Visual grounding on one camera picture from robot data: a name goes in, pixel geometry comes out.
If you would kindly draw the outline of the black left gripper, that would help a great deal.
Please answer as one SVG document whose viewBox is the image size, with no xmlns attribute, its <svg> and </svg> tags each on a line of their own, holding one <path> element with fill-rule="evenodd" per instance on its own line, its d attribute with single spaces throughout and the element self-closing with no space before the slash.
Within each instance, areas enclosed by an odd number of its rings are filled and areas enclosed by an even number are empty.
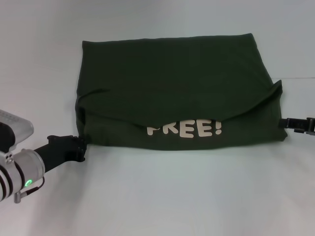
<svg viewBox="0 0 315 236">
<path fill-rule="evenodd" d="M 85 161 L 86 147 L 91 142 L 90 135 L 79 135 L 78 137 L 51 135 L 47 139 L 48 144 L 34 150 L 41 157 L 45 172 L 68 161 Z"/>
</svg>

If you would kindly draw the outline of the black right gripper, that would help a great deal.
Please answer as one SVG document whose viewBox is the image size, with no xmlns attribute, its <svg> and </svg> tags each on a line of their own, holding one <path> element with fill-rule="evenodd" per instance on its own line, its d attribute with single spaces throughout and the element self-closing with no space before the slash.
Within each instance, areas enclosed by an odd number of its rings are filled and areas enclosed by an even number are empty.
<svg viewBox="0 0 315 236">
<path fill-rule="evenodd" d="M 294 132 L 296 133 L 306 133 L 308 135 L 314 135 L 315 119 L 314 118 L 298 119 L 295 125 L 295 119 L 282 118 L 279 120 L 279 128 L 294 128 Z"/>
</svg>

